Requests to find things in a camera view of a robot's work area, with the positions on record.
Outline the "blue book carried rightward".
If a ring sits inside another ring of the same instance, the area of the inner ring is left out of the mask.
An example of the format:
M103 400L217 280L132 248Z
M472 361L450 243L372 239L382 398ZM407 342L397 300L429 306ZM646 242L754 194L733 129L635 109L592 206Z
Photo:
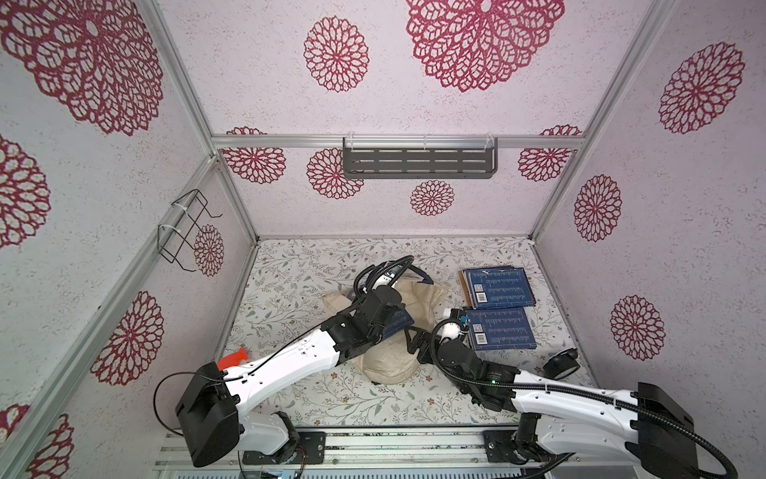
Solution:
M526 311L513 309L480 309L466 311L471 346L478 351L536 349Z

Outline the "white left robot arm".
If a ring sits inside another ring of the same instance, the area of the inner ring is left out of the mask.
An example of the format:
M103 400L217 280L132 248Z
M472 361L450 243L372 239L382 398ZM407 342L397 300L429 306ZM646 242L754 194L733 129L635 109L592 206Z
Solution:
M403 313L400 293L381 285L272 355L225 369L212 361L193 371L175 408L193 466L209 466L235 450L289 459L299 439L289 418L253 409L309 375L367 353L388 327L402 331L397 317Z

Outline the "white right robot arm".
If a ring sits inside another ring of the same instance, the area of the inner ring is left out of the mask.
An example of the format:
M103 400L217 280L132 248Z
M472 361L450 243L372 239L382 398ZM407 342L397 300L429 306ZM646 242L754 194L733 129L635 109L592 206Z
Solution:
M701 441L691 416L662 388L634 390L569 385L484 360L466 343L457 317L427 331L408 327L407 349L435 365L472 403L518 414L506 449L513 461L555 466L577 453L630 460L659 478L699 478Z

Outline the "round black gauge object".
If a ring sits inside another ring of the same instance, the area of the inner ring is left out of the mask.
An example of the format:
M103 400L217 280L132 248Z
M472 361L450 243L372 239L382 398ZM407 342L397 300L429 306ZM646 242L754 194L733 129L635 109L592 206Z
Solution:
M580 370L580 353L572 347L552 356L543 366L543 377L564 380Z

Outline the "red plastic object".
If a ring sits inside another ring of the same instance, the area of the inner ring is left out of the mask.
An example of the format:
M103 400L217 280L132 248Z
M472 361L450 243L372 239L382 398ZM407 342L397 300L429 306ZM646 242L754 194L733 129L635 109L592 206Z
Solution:
M247 363L248 361L249 353L244 347L241 347L237 351L222 357L217 362L217 368L221 371L224 371L230 367L240 366L241 364Z

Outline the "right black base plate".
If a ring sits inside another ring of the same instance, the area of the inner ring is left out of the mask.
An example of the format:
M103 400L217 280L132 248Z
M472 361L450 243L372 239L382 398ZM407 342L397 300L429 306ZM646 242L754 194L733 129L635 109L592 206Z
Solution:
M490 463L525 465L539 461L534 453L516 443L515 429L488 429L482 432L487 460Z

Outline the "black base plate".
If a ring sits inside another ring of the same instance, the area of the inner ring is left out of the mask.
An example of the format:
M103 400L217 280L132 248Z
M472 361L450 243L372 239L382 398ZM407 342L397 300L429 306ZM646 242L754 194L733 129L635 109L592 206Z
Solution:
M525 465L539 461L534 453L516 443L515 429L488 429L482 432L487 460L490 463Z
M324 462L327 434L323 431L299 431L297 440L289 440L281 450L265 455L245 451L243 465L319 465Z

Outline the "aluminium front rail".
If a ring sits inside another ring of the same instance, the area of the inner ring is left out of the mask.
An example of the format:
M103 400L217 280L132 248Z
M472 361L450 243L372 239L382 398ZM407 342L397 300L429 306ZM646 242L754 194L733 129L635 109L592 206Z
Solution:
M255 475L261 471L291 477L302 471L304 478L495 478L525 472L524 466L489 461L483 438L489 430L488 426L310 427L303 432L320 431L325 439L308 445L307 461L297 456L288 464L249 465L243 453L233 452L203 468L193 466L183 439L169 436L149 477L235 478L242 472Z

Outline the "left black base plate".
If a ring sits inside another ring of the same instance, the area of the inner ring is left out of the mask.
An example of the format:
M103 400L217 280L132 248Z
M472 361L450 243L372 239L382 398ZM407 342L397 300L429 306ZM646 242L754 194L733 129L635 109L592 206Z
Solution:
M324 462L327 434L323 431L299 431L297 440L289 440L281 450L265 455L245 451L243 465L319 465Z

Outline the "grey slotted wall shelf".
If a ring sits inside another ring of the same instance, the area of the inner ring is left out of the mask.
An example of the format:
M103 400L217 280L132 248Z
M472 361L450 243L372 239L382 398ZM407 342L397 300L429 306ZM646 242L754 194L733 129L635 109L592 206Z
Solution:
M341 166L351 180L488 180L498 171L498 149L368 147L344 138Z

